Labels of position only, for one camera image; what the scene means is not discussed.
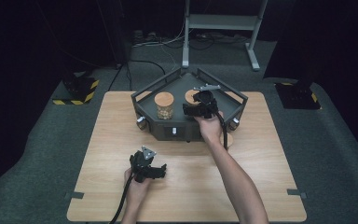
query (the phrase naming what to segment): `table top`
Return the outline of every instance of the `table top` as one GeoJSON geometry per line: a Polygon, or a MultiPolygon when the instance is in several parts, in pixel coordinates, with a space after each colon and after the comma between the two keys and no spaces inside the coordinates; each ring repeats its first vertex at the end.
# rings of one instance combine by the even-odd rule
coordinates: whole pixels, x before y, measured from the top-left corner
{"type": "MultiPolygon", "coordinates": [[[[130,155],[146,146],[157,152],[152,166],[167,163],[167,174],[152,181],[139,221],[238,221],[206,144],[157,141],[148,131],[141,131],[132,93],[105,94],[76,183],[75,192],[84,193],[84,197],[71,200],[68,219],[110,221],[123,193],[130,155]]],[[[254,180],[269,221],[304,221],[307,214],[301,198],[287,193],[296,189],[296,183],[264,95],[244,94],[249,99],[240,126],[231,132],[234,142],[228,152],[254,180]]]]}

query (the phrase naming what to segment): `black tripod base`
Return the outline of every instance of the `black tripod base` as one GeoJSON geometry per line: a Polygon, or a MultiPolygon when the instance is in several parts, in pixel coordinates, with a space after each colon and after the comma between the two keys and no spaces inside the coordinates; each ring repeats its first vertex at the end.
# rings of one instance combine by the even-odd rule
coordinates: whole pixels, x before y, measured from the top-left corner
{"type": "Polygon", "coordinates": [[[291,83],[275,83],[283,108],[285,109],[321,109],[315,94],[310,88],[299,89],[291,83]]]}
{"type": "Polygon", "coordinates": [[[68,89],[61,81],[56,91],[53,93],[52,100],[55,105],[83,105],[90,102],[98,80],[92,77],[82,77],[77,81],[75,88],[68,89]]]}

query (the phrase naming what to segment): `light wood surface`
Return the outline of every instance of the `light wood surface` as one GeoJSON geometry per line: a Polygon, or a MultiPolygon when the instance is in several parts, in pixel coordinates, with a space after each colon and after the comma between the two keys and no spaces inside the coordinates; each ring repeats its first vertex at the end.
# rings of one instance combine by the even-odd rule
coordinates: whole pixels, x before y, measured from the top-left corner
{"type": "MultiPolygon", "coordinates": [[[[158,154],[152,166],[167,163],[167,174],[152,182],[139,221],[234,222],[235,211],[221,176],[202,142],[157,141],[136,125],[132,92],[110,91],[103,103],[67,213],[71,221],[110,221],[117,211],[129,158],[141,146],[158,154]]],[[[254,180],[270,221],[304,221],[307,217],[265,98],[249,97],[229,153],[254,180]]]]}

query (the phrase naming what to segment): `white desk frame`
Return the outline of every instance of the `white desk frame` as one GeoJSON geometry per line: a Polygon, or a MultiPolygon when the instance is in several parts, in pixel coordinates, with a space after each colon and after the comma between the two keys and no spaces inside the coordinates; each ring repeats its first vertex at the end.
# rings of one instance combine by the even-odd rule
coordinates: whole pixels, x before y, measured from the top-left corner
{"type": "Polygon", "coordinates": [[[263,20],[268,0],[262,0],[260,10],[257,16],[228,16],[228,15],[201,15],[190,14],[190,0],[186,0],[186,20],[185,20],[185,43],[183,45],[182,67],[189,66],[189,29],[220,29],[220,30],[250,30],[252,37],[250,43],[246,43],[246,51],[254,71],[259,71],[257,58],[255,57],[254,46],[263,20]]]}

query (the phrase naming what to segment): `person's right hand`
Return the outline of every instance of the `person's right hand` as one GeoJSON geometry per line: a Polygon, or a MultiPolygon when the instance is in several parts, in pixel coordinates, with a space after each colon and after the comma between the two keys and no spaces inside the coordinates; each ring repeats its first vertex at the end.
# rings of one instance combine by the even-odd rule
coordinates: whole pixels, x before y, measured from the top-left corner
{"type": "Polygon", "coordinates": [[[217,116],[213,116],[211,119],[202,117],[194,117],[194,119],[199,123],[202,137],[206,143],[220,143],[222,127],[217,116]]]}

